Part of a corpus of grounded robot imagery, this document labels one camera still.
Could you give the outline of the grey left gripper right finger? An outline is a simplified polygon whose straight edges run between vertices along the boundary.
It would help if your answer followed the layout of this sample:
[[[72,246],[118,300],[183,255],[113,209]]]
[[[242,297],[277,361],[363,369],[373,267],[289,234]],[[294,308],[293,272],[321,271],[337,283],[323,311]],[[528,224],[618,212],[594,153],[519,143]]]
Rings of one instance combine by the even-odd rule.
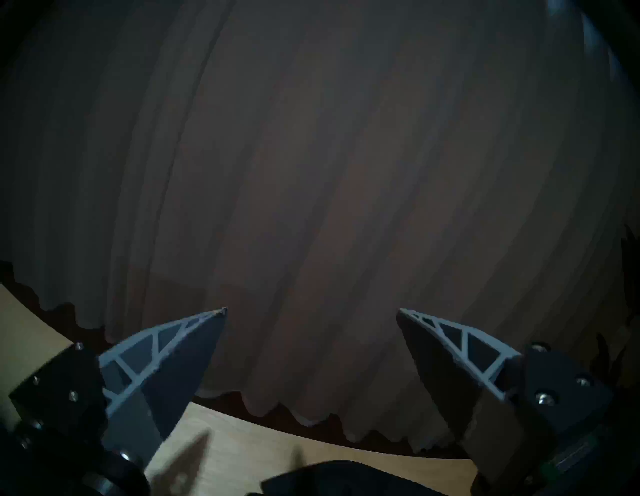
[[[561,351],[522,352],[477,328],[407,308],[397,325],[418,376],[483,478],[549,478],[590,451],[613,391]]]

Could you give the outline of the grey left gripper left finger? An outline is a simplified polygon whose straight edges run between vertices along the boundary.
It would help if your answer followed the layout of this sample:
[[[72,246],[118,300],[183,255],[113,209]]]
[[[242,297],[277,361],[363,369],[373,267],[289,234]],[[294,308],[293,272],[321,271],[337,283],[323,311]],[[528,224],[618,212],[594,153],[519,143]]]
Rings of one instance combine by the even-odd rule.
[[[227,313],[147,328],[100,355],[75,342],[25,376],[9,399],[28,425],[124,451],[144,469],[197,393]]]

